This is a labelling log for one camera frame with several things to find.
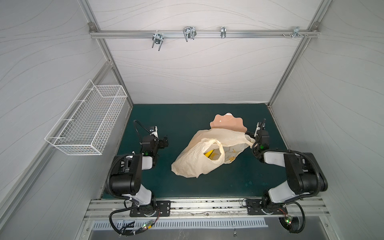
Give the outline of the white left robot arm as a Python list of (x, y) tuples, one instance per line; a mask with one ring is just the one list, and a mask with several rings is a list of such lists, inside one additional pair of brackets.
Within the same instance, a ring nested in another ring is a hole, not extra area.
[[(145, 128), (139, 121), (133, 121), (135, 131), (139, 137), (141, 150), (138, 154), (131, 153), (115, 156), (108, 171), (105, 191), (116, 199), (124, 200), (124, 208), (113, 210), (109, 214), (109, 222), (113, 230), (121, 236), (135, 236), (154, 227), (160, 217), (170, 215), (171, 202), (157, 201), (152, 191), (142, 184), (142, 173), (150, 170), (158, 162), (158, 151), (169, 146), (168, 138), (159, 138), (158, 128)], [(122, 224), (118, 227), (113, 222), (113, 216), (118, 213), (133, 211), (130, 216), (152, 217), (155, 220), (143, 224), (137, 230), (136, 222)]]

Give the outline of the yellow banana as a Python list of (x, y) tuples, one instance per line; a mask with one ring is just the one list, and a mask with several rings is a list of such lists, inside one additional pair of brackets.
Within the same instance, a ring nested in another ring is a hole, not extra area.
[(219, 149), (214, 149), (214, 150), (211, 150), (209, 152), (206, 152), (204, 154), (207, 158), (209, 158), (210, 160), (212, 161), (216, 161), (220, 158), (221, 156), (221, 152)]

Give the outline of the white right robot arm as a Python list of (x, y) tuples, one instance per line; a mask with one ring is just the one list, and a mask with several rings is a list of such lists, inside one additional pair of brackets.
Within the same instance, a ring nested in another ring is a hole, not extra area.
[(243, 199), (248, 215), (277, 215), (281, 226), (292, 234), (306, 225), (303, 207), (298, 200), (317, 196), (328, 189), (328, 181), (312, 153), (294, 150), (271, 150), (269, 133), (257, 127), (252, 153), (261, 163), (285, 168), (286, 181), (265, 191), (260, 200)]

